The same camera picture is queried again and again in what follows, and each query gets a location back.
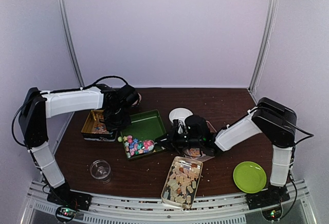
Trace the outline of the metal scoop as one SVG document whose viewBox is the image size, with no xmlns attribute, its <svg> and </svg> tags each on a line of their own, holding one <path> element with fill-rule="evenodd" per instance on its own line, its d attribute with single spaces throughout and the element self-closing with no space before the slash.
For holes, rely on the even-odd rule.
<svg viewBox="0 0 329 224">
<path fill-rule="evenodd" d="M 141 154 L 152 153 L 155 149 L 155 142 L 153 140 L 143 140 L 139 142 L 139 152 Z"/>
</svg>

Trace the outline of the green tray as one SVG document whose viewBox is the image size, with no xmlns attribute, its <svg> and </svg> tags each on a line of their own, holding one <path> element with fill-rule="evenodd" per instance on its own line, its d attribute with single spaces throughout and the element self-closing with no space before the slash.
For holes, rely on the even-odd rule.
<svg viewBox="0 0 329 224">
<path fill-rule="evenodd" d="M 165 151 L 165 148 L 155 143 L 152 153 L 141 154 L 139 152 L 140 141 L 153 140 L 155 142 L 156 138 L 165 133 L 166 129 L 159 111 L 151 110 L 131 115 L 131 124 L 120 132 L 126 158 L 135 160 Z"/>
</svg>

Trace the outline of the clear plastic jar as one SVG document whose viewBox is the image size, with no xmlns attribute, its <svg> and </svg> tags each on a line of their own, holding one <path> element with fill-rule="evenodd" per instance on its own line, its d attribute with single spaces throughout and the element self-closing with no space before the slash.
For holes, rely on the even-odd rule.
<svg viewBox="0 0 329 224">
<path fill-rule="evenodd" d="M 110 164 L 105 160 L 96 160 L 94 161 L 90 167 L 89 171 L 91 176 L 100 181 L 103 184 L 107 184 L 112 179 L 112 168 Z"/>
</svg>

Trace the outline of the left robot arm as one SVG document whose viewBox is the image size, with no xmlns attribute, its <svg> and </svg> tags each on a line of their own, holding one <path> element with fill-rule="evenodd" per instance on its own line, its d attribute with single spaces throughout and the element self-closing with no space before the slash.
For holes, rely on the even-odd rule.
<svg viewBox="0 0 329 224">
<path fill-rule="evenodd" d="M 47 119 L 82 110 L 101 109 L 106 130 L 112 132 L 130 125 L 129 110 L 139 101 L 139 93 L 129 84 L 119 89 L 93 84 L 79 89 L 40 91 L 34 87 L 28 90 L 19 115 L 24 145 L 50 187 L 55 189 L 55 199 L 62 205 L 70 205 L 74 194 L 65 187 L 65 177 L 50 151 Z"/>
</svg>

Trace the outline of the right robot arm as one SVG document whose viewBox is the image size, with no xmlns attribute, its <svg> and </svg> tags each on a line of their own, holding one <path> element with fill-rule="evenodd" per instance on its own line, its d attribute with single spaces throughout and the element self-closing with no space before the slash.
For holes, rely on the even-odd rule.
<svg viewBox="0 0 329 224">
<path fill-rule="evenodd" d="M 282 187 L 286 185 L 296 145 L 297 115 L 292 109 L 263 97 L 239 120 L 218 132 L 211 132 L 205 118 L 186 108 L 172 110 L 170 120 L 170 131 L 155 142 L 181 155 L 196 148 L 202 155 L 214 157 L 257 134 L 264 134 L 272 143 L 273 158 L 271 187 L 264 192 L 263 198 L 266 203 L 274 204 L 283 196 Z"/>
</svg>

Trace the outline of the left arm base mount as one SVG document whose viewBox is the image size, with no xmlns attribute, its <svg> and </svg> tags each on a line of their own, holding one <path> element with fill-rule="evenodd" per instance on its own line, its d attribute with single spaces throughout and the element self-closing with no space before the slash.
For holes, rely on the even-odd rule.
<svg viewBox="0 0 329 224">
<path fill-rule="evenodd" d="M 59 205 L 55 210 L 55 218 L 61 223 L 72 221 L 78 212 L 88 211 L 92 196 L 71 190 L 49 189 L 47 201 Z"/>
</svg>

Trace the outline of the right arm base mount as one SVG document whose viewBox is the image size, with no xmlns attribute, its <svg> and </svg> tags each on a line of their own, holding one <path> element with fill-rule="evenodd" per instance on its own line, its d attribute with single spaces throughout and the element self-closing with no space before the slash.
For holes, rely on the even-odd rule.
<svg viewBox="0 0 329 224">
<path fill-rule="evenodd" d="M 279 221 L 283 217 L 282 203 L 290 200 L 287 187 L 269 186 L 268 189 L 254 194 L 247 194 L 249 210 L 261 209 L 267 221 Z"/>
</svg>

